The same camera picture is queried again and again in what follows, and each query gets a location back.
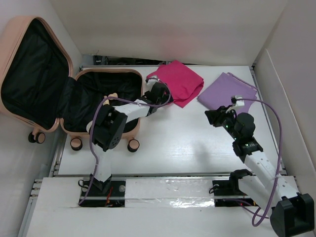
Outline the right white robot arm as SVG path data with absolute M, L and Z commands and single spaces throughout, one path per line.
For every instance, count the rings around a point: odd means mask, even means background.
M 234 139 L 233 151 L 246 169 L 230 174 L 228 188 L 233 194 L 244 193 L 263 209 L 274 232 L 279 237 L 292 237 L 314 230 L 314 200 L 291 186 L 279 169 L 266 157 L 254 138 L 254 118 L 239 115 L 230 107 L 205 111 L 210 125 L 223 127 Z

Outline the purple cloth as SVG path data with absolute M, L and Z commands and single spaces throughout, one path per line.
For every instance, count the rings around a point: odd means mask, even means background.
M 241 96 L 247 99 L 257 99 L 257 88 L 239 79 L 232 73 L 222 73 L 197 100 L 209 110 L 232 104 L 231 98 Z

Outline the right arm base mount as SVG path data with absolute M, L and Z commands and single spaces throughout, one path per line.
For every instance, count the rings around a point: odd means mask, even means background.
M 239 190 L 238 181 L 245 176 L 253 176 L 247 169 L 235 170 L 229 179 L 213 180 L 209 194 L 214 195 L 215 207 L 257 206 L 253 199 Z

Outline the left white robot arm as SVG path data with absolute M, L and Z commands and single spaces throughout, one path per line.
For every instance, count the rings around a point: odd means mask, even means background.
M 148 117 L 158 108 L 172 101 L 171 92 L 164 82 L 159 79 L 149 79 L 148 86 L 150 90 L 135 101 L 107 96 L 98 105 L 93 120 L 86 127 L 89 133 L 90 151 L 95 158 L 88 191 L 93 187 L 98 195 L 104 196 L 110 191 L 111 185 L 111 167 L 108 166 L 107 171 L 98 171 L 101 162 L 94 147 L 98 146 L 104 152 L 115 148 L 122 138 L 127 123 Z

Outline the pink hard-shell suitcase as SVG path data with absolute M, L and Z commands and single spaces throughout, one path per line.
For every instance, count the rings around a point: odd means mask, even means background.
M 61 127 L 71 148 L 82 148 L 87 124 L 105 96 L 119 106 L 143 94 L 132 69 L 92 68 L 73 72 L 72 61 L 47 22 L 36 16 L 9 20 L 0 38 L 0 110 L 28 124 L 31 143 Z

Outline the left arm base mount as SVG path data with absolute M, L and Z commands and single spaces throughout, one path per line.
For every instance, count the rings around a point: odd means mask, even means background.
M 125 180 L 113 180 L 108 178 L 105 182 L 101 182 L 93 178 L 92 185 L 89 188 L 92 175 L 89 180 L 80 179 L 78 186 L 80 187 L 79 206 L 80 207 L 125 207 Z

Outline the magenta cloth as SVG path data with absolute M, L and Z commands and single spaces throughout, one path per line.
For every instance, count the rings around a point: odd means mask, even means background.
M 203 78 L 179 61 L 161 65 L 147 76 L 149 78 L 158 78 L 166 83 L 174 104 L 181 108 L 196 98 L 204 86 Z

